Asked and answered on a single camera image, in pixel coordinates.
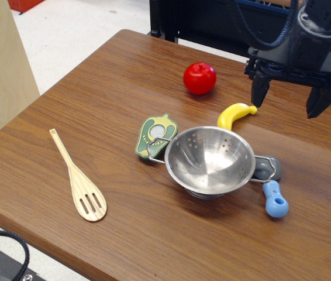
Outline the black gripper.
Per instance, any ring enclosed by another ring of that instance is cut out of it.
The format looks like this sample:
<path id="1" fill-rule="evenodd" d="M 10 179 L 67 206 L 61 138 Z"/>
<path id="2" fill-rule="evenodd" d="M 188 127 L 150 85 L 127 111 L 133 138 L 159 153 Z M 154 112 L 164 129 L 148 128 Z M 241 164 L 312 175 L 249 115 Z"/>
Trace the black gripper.
<path id="1" fill-rule="evenodd" d="M 331 105 L 331 25 L 298 20 L 285 42 L 272 50 L 249 49 L 245 74 L 252 79 L 251 102 L 261 107 L 271 80 L 312 87 L 306 102 L 308 119 Z"/>

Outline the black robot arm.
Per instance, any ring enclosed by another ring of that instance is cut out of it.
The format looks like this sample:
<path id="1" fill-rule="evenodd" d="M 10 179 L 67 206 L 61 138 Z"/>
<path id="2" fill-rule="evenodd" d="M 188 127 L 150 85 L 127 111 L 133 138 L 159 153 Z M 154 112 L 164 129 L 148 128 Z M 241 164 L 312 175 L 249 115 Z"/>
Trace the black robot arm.
<path id="1" fill-rule="evenodd" d="M 331 105 L 331 1 L 304 1 L 285 41 L 272 50 L 249 49 L 245 73 L 251 102 L 260 107 L 271 80 L 306 85 L 308 118 Z"/>

